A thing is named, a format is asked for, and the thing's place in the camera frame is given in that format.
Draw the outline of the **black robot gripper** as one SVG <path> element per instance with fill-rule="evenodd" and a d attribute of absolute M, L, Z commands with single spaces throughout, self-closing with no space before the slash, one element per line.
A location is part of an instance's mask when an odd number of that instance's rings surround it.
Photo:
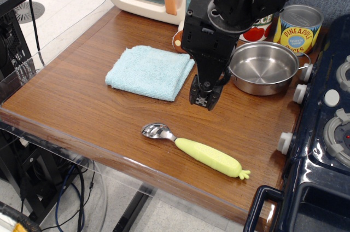
<path fill-rule="evenodd" d="M 208 95 L 207 109 L 211 111 L 215 107 L 224 86 L 231 79 L 231 72 L 226 68 L 237 41 L 238 34 L 224 21 L 214 0 L 191 0 L 182 35 L 182 48 L 197 64 L 197 75 L 190 87 L 191 105 L 200 105 L 202 89 L 212 90 Z"/>

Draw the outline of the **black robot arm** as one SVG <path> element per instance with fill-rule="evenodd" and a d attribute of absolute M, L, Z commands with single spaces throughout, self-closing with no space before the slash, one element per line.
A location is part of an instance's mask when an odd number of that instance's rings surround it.
<path fill-rule="evenodd" d="M 214 108 L 230 80 L 229 64 L 240 35 L 259 19 L 282 10 L 286 1 L 191 0 L 181 47 L 197 66 L 190 88 L 192 105 Z"/>

